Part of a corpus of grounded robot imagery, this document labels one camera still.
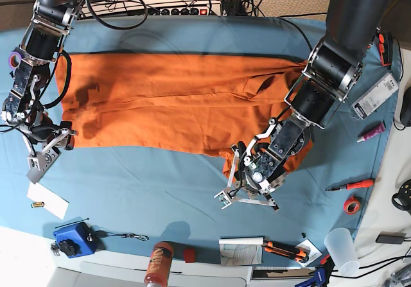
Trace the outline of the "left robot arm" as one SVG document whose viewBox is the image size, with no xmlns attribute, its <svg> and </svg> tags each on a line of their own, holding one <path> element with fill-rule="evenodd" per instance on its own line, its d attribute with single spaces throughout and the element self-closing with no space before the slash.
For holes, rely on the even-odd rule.
<svg viewBox="0 0 411 287">
<path fill-rule="evenodd" d="M 326 32 L 307 59 L 301 76 L 284 99 L 292 113 L 269 121 L 249 145 L 238 145 L 236 187 L 268 196 L 285 175 L 285 163 L 308 144 L 311 126 L 323 128 L 334 102 L 344 102 L 363 69 L 389 0 L 329 0 Z"/>
</svg>

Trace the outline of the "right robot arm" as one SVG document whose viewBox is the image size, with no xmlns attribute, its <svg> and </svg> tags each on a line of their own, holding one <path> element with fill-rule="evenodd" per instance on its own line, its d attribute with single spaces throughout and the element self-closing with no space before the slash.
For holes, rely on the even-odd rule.
<svg viewBox="0 0 411 287">
<path fill-rule="evenodd" d="M 36 0 L 24 37 L 10 55 L 13 86 L 1 109 L 2 131 L 20 131 L 31 150 L 37 143 L 65 150 L 74 147 L 71 122 L 54 124 L 48 109 L 62 101 L 69 87 L 71 61 L 64 44 L 82 6 L 83 0 Z M 41 97 L 51 83 L 59 58 L 65 59 L 67 66 L 64 88 L 57 99 L 43 104 Z"/>
</svg>

